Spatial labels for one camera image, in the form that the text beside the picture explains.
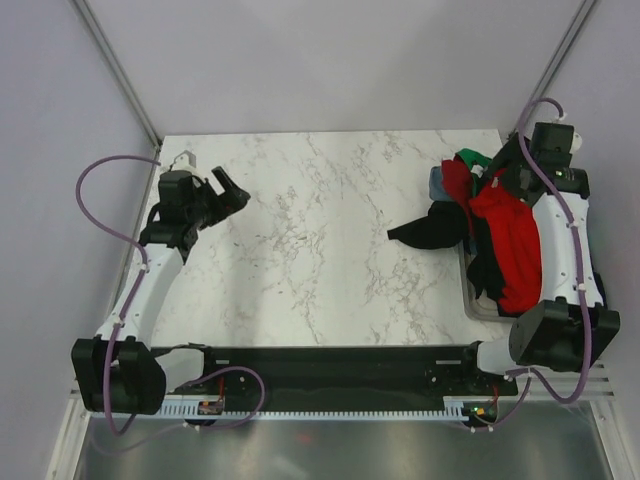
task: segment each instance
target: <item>red cloth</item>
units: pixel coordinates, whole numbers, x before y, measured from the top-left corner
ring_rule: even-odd
[[[469,201],[473,213],[485,218],[491,230],[493,250],[504,276],[507,313],[526,312],[538,303],[542,290],[540,237],[531,208],[502,187],[496,173],[477,197]]]
[[[469,199],[473,188],[473,178],[467,165],[457,155],[453,160],[442,161],[442,187],[455,202],[462,207],[469,222],[469,233],[473,236],[473,225],[469,215]]]

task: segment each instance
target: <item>table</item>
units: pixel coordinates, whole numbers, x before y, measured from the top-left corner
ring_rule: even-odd
[[[501,141],[496,130],[167,137],[163,166],[190,151],[199,171],[213,178],[223,166],[252,199],[200,232],[152,345],[438,345],[506,335],[508,325],[467,317],[458,249],[387,238],[427,213],[431,167],[463,147],[493,156]]]

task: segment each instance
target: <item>gray floor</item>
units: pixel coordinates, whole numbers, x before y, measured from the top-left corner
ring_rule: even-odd
[[[107,479],[610,479],[588,407],[525,404],[490,434],[418,422],[261,421],[235,430],[178,429],[119,457],[93,448],[76,478]],[[171,422],[139,420],[105,448],[130,445]]]

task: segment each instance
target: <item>black cloth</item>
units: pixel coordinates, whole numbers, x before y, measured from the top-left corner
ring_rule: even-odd
[[[467,278],[476,290],[476,298],[486,290],[487,296],[497,303],[504,296],[502,291],[506,284],[493,250],[491,230],[484,218],[478,218],[473,213],[471,221],[478,254],[467,268]]]
[[[435,250],[460,243],[469,235],[469,226],[460,205],[433,202],[426,217],[389,230],[387,235],[389,240],[399,240],[413,248]]]

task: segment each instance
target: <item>blue cloth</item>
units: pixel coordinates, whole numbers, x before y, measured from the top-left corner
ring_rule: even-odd
[[[433,167],[429,174],[429,198],[434,202],[453,202],[442,186],[442,169]]]

